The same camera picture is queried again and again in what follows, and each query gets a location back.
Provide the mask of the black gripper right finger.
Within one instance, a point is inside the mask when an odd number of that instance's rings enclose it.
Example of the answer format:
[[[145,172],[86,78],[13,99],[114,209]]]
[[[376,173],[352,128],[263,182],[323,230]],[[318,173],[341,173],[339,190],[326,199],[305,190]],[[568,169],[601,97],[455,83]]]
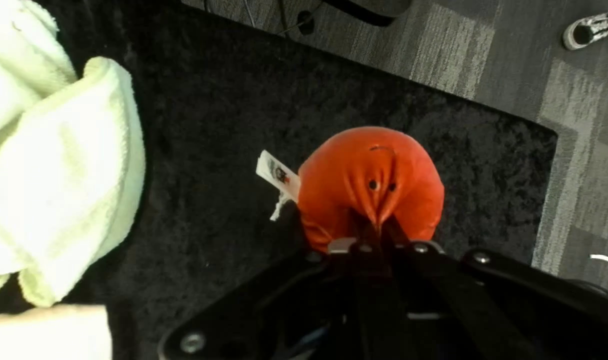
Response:
[[[434,241],[408,238],[386,220],[382,245],[408,298],[406,315],[424,325],[424,351],[447,360],[512,360],[517,328],[492,294]]]

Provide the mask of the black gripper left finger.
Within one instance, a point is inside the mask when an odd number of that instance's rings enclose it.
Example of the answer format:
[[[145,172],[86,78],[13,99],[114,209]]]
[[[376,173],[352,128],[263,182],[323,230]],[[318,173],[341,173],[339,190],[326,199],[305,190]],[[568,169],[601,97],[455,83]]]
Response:
[[[350,279],[354,292],[354,328],[361,360],[377,360],[377,282],[388,274],[377,232],[361,222],[350,248]]]

